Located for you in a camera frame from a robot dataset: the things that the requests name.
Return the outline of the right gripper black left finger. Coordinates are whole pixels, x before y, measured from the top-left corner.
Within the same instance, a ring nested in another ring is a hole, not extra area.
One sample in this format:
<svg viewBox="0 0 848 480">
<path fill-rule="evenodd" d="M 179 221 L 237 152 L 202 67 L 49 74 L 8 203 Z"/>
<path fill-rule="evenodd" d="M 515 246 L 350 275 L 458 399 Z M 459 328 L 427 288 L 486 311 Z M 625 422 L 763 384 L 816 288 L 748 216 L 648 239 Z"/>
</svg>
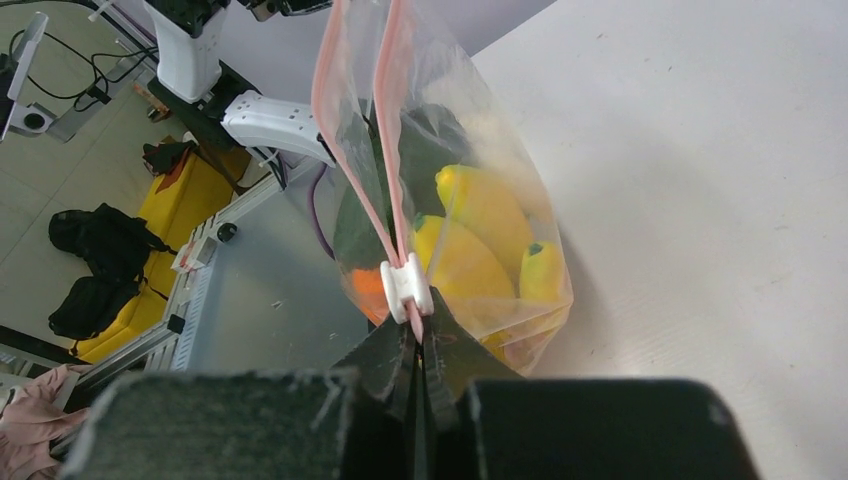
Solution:
<svg viewBox="0 0 848 480">
<path fill-rule="evenodd" d="M 416 342 L 386 322 L 327 370 L 127 375 L 92 404 L 64 479 L 406 479 Z"/>
</svg>

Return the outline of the yellow banana bunch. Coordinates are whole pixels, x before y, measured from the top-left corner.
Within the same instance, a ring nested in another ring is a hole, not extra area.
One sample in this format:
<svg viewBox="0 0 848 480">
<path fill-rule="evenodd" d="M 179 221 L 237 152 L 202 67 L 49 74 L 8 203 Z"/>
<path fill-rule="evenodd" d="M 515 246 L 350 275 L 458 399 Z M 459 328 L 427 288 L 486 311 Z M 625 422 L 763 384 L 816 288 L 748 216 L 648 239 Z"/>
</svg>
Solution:
<svg viewBox="0 0 848 480">
<path fill-rule="evenodd" d="M 413 246 L 422 268 L 443 296 L 471 300 L 515 297 L 500 261 L 462 224 L 418 214 L 412 227 Z"/>
<path fill-rule="evenodd" d="M 562 304 L 565 302 L 565 277 L 561 248 L 551 242 L 533 242 L 522 256 L 520 298 L 531 303 Z"/>
<path fill-rule="evenodd" d="M 491 172 L 460 164 L 443 167 L 435 183 L 448 216 L 474 233 L 516 280 L 534 236 L 508 185 Z"/>
</svg>

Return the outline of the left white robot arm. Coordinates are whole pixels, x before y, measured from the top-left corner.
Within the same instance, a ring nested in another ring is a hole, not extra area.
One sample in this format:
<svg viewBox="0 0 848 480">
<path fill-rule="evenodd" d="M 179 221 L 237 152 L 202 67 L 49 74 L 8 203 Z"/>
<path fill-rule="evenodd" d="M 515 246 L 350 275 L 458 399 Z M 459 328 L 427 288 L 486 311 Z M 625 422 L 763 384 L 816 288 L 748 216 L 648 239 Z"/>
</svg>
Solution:
<svg viewBox="0 0 848 480">
<path fill-rule="evenodd" d="M 215 146 L 267 155 L 284 150 L 335 161 L 311 108 L 262 94 L 221 59 L 227 1 L 147 1 L 156 36 L 156 76 L 149 87 L 195 135 Z"/>
</svg>

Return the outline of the clear zip top bag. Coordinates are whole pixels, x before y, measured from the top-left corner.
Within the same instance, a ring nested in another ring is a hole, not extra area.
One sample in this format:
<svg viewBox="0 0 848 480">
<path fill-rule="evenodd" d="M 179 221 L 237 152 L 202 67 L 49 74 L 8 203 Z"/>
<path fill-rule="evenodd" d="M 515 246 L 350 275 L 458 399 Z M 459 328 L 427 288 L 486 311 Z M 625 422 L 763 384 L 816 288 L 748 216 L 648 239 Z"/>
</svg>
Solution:
<svg viewBox="0 0 848 480">
<path fill-rule="evenodd" d="M 548 192 L 513 122 L 428 1 L 337 1 L 313 78 L 340 170 L 347 293 L 390 319 L 382 266 L 416 257 L 456 321 L 529 374 L 574 301 Z"/>
</svg>

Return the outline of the orange toy orange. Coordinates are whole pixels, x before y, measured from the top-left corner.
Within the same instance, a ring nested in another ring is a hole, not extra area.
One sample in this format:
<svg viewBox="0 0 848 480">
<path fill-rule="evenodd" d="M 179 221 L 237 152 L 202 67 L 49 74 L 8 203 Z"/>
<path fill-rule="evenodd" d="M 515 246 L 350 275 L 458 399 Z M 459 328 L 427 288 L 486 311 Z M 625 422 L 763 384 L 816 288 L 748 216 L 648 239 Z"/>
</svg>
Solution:
<svg viewBox="0 0 848 480">
<path fill-rule="evenodd" d="M 380 270 L 354 269 L 350 281 L 354 304 L 371 324 L 379 327 L 390 316 Z"/>
</svg>

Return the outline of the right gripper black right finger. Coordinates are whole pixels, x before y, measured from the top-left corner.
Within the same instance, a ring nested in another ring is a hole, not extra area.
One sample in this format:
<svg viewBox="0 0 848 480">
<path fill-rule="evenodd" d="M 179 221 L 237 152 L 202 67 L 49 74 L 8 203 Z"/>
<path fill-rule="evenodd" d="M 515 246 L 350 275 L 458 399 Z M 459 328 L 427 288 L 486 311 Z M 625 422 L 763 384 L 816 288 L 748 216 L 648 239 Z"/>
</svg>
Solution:
<svg viewBox="0 0 848 480">
<path fill-rule="evenodd" d="M 755 479 L 729 407 L 685 378 L 527 379 L 439 292 L 424 322 L 428 479 Z"/>
</svg>

